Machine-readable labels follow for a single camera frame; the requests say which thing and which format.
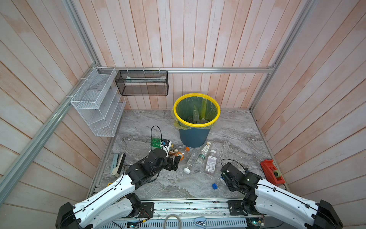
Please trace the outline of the clear bottle white cap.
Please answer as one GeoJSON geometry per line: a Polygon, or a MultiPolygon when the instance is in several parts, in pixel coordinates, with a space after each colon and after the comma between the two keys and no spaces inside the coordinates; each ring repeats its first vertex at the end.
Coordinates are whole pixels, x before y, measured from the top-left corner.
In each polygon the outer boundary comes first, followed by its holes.
{"type": "Polygon", "coordinates": [[[191,173],[191,170],[192,170],[195,162],[197,161],[198,157],[199,157],[199,152],[192,153],[192,155],[190,156],[190,158],[187,162],[186,167],[184,168],[184,173],[186,173],[186,174],[191,173]]]}

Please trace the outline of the green plastic bottle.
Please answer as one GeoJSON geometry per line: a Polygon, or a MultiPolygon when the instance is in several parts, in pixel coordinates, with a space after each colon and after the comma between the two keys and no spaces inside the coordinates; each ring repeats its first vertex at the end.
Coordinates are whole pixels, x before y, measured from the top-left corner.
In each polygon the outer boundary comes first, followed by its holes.
{"type": "Polygon", "coordinates": [[[162,139],[161,138],[152,138],[151,146],[152,146],[152,148],[162,148],[162,139]]]}

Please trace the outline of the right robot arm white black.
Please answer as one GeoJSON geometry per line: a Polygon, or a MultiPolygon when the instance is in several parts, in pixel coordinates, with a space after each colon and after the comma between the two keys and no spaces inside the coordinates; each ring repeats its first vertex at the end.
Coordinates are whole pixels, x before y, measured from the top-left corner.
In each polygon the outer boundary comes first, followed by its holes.
{"type": "Polygon", "coordinates": [[[238,208],[244,216],[268,215],[297,229],[343,228],[335,209],[325,200],[315,202],[301,198],[248,169],[240,171],[231,163],[222,166],[221,176],[231,192],[244,194],[238,208]]]}

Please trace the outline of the clear bottle white green label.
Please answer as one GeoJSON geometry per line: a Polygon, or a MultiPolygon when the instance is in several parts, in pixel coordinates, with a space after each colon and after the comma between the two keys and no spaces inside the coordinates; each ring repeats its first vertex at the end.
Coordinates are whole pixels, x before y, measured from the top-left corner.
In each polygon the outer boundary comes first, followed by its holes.
{"type": "Polygon", "coordinates": [[[201,151],[196,162],[199,164],[203,164],[205,162],[206,156],[207,156],[207,152],[201,151]]]}

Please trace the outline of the crushed clear bottle bird label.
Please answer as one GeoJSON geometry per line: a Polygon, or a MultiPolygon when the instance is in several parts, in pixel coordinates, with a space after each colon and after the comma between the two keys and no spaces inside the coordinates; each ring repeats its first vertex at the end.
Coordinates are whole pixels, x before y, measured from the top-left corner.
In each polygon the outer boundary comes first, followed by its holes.
{"type": "Polygon", "coordinates": [[[203,154],[206,154],[208,151],[209,151],[209,149],[210,149],[210,147],[211,147],[211,142],[209,142],[209,141],[207,141],[206,142],[206,144],[205,144],[205,146],[203,147],[203,149],[202,149],[202,153],[203,154]]]}

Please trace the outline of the clear bottle orange cap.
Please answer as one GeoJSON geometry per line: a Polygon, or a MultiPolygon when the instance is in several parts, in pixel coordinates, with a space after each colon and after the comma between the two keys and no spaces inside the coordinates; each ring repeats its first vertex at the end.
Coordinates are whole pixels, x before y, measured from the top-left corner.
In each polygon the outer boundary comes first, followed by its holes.
{"type": "Polygon", "coordinates": [[[199,124],[206,124],[206,123],[209,123],[209,122],[210,122],[210,121],[208,121],[208,120],[206,120],[206,119],[202,118],[202,119],[200,119],[199,124]]]}

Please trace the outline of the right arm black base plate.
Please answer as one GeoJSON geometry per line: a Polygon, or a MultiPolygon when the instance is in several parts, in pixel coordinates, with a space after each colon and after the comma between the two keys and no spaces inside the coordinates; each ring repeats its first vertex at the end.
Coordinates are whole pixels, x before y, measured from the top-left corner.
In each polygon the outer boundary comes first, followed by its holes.
{"type": "Polygon", "coordinates": [[[229,200],[227,201],[228,209],[231,216],[252,216],[252,215],[266,215],[257,211],[255,208],[255,201],[249,200],[229,200]]]}

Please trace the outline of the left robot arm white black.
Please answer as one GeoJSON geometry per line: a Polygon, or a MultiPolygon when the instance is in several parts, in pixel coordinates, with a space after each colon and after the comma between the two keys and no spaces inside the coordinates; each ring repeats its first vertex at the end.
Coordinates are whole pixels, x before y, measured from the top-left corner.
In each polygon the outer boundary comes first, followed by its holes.
{"type": "Polygon", "coordinates": [[[164,149],[156,148],[148,156],[129,166],[115,182],[92,197],[72,205],[67,202],[59,209],[57,229],[99,229],[112,221],[135,217],[142,204],[134,193],[150,183],[163,169],[176,171],[181,158],[170,157],[164,149]]]}

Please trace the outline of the blue label blue cap bottle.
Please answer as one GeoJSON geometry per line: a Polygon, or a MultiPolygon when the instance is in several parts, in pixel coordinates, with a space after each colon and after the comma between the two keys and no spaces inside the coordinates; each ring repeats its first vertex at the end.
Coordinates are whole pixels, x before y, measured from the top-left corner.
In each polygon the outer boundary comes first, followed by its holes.
{"type": "Polygon", "coordinates": [[[212,188],[214,190],[219,189],[220,187],[226,186],[225,180],[222,177],[219,177],[213,184],[212,188]]]}

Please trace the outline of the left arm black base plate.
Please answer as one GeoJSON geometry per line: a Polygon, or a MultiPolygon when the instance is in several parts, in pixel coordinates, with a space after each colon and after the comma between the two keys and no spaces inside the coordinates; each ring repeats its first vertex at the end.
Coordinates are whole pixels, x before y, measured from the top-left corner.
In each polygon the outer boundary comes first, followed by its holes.
{"type": "Polygon", "coordinates": [[[128,218],[152,218],[154,213],[153,202],[142,202],[132,207],[131,213],[128,218]]]}

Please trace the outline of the clear bottle white text label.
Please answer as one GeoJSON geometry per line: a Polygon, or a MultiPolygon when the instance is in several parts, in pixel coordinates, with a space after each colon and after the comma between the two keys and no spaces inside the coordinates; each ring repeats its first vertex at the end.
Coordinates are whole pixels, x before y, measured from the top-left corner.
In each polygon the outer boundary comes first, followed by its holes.
{"type": "Polygon", "coordinates": [[[205,166],[205,173],[214,174],[217,163],[217,152],[215,150],[211,150],[207,156],[207,162],[205,166]]]}

